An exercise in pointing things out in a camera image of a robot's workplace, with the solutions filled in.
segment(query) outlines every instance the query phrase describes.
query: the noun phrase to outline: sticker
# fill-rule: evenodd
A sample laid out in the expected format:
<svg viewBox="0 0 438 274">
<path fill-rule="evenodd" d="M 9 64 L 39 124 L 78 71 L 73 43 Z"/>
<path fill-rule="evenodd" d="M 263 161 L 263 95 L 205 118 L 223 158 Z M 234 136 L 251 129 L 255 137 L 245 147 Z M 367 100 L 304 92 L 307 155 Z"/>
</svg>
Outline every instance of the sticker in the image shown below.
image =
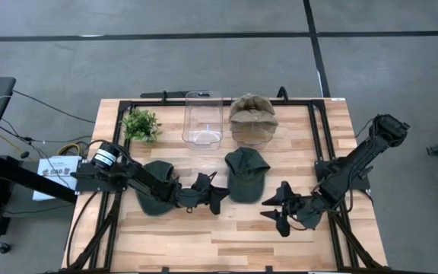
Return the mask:
<svg viewBox="0 0 438 274">
<path fill-rule="evenodd" d="M 108 159 L 108 158 L 106 158 L 106 157 L 104 157 L 102 155 L 96 155 L 96 156 L 94 156 L 94 159 L 102 161 L 102 162 L 106 163 L 109 166 L 112 166 L 114 164 L 113 161 L 111 161 L 110 159 Z"/>
<path fill-rule="evenodd" d="M 113 162 L 116 161 L 116 157 L 114 155 L 110 154 L 109 152 L 105 151 L 105 150 L 98 149 L 97 153 L 102 155 L 102 156 L 104 156 L 104 157 L 106 157 L 106 158 L 109 158 Z"/>
</svg>

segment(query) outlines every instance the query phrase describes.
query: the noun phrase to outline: green cap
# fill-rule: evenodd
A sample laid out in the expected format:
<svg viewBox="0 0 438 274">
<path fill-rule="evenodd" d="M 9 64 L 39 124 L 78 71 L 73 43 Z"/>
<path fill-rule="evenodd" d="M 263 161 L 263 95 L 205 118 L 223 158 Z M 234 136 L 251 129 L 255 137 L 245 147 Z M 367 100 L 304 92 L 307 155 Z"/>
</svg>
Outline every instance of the green cap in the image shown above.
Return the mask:
<svg viewBox="0 0 438 274">
<path fill-rule="evenodd" d="M 172 181 L 173 165 L 171 163 L 152 161 L 151 163 L 144 165 L 143 168 L 158 180 L 163 182 Z M 136 196 L 138 197 L 141 209 L 143 209 L 145 214 L 149 216 L 158 216 L 175 208 L 175 205 L 159 201 L 153 196 L 150 196 L 150 194 L 147 195 L 143 192 L 147 193 L 148 190 L 146 188 L 143 188 L 141 191 L 136 190 Z"/>
<path fill-rule="evenodd" d="M 230 168 L 227 178 L 229 197 L 234 202 L 253 203 L 261 199 L 265 188 L 265 173 L 270 169 L 253 148 L 238 148 L 226 155 Z"/>
</svg>

